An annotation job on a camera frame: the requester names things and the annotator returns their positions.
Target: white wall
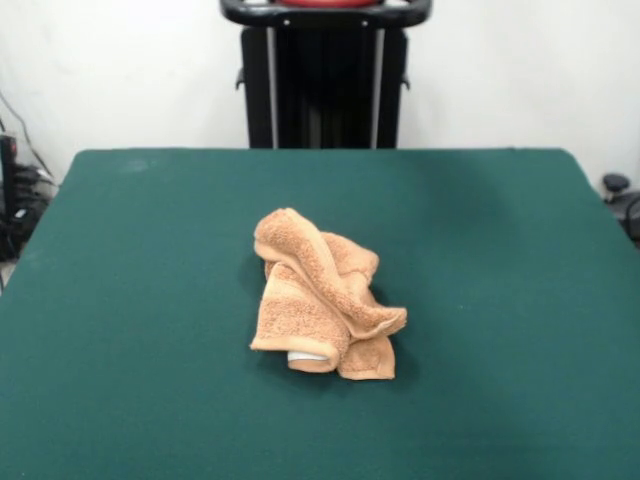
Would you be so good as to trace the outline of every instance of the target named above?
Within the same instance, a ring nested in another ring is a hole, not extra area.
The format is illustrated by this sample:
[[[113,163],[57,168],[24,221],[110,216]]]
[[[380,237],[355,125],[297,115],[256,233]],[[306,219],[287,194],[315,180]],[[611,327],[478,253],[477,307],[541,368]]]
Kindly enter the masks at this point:
[[[84,148],[246,146],[217,0],[0,0],[0,18],[0,88],[59,177]],[[561,146],[594,183],[640,182],[637,0],[436,0],[410,35],[402,146]]]

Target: black metal frame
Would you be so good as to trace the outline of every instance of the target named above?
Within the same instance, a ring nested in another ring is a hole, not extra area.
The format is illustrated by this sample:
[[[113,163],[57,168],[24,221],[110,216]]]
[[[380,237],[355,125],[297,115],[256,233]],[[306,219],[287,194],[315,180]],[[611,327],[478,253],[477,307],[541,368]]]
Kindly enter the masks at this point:
[[[8,225],[16,214],[16,140],[0,135],[0,159],[2,160],[2,193],[4,196],[4,222]]]
[[[242,33],[251,148],[395,148],[407,38],[431,0],[303,8],[221,0]]]
[[[273,148],[395,148],[407,39],[384,34],[377,132],[372,131],[376,31],[275,30],[272,116],[267,29],[242,33],[249,144]]]

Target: towel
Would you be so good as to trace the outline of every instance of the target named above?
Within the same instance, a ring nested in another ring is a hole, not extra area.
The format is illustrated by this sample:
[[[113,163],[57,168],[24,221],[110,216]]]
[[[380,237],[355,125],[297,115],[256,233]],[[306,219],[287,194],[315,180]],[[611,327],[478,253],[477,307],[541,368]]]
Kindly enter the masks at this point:
[[[406,325],[407,311],[383,307],[371,294],[375,253],[320,232],[293,209],[258,224],[255,250],[265,260],[267,285],[252,349],[287,351],[295,370],[394,378],[388,336]]]

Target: cable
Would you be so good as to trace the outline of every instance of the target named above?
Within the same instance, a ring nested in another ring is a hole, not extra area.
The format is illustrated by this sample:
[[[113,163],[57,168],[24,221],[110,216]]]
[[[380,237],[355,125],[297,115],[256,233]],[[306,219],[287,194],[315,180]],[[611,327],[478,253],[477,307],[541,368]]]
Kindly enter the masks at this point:
[[[36,157],[36,160],[38,160],[38,163],[40,163],[40,165],[45,170],[45,172],[47,172],[50,177],[53,177],[53,175],[51,174],[51,170],[49,170],[49,167],[47,167],[47,164],[44,163],[44,160],[42,159],[40,154],[36,151],[36,149],[33,147],[33,144],[31,143],[31,137],[29,136],[29,130],[27,129],[27,124],[25,123],[24,119],[20,116],[20,114],[16,112],[15,109],[11,106],[7,98],[4,96],[4,93],[2,93],[1,89],[0,89],[0,100],[2,100],[2,103],[4,103],[4,106],[7,107],[7,110],[11,112],[11,114],[16,118],[16,120],[18,120],[18,122],[22,126],[22,131],[24,132],[24,139],[27,142],[27,146],[29,147],[29,150],[31,150],[31,153],[33,153],[33,156]]]
[[[55,182],[51,181],[51,178],[44,170],[34,167],[24,167],[22,165],[16,165],[15,179],[17,182],[21,182],[23,185],[32,188],[39,183],[46,183],[53,187],[58,187]]]
[[[638,195],[638,198],[633,199],[631,203],[627,205],[627,212],[624,217],[624,228],[631,240],[633,240],[633,232],[631,231],[631,210],[633,210],[633,207],[635,207],[636,205],[640,205],[640,195]]]

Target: black equipment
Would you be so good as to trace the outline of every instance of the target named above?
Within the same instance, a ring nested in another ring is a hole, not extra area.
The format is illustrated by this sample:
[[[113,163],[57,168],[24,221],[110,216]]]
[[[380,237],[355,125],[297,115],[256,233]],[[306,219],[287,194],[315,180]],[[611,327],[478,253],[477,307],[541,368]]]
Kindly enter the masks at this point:
[[[627,192],[631,182],[624,175],[609,174],[603,179],[606,203],[629,238],[640,248],[640,191]]]
[[[17,155],[15,138],[0,134],[0,262],[20,256],[51,201],[51,197],[41,191],[45,184],[53,184],[46,172],[20,165]]]
[[[221,0],[245,25],[251,148],[395,148],[407,38],[431,0]]]

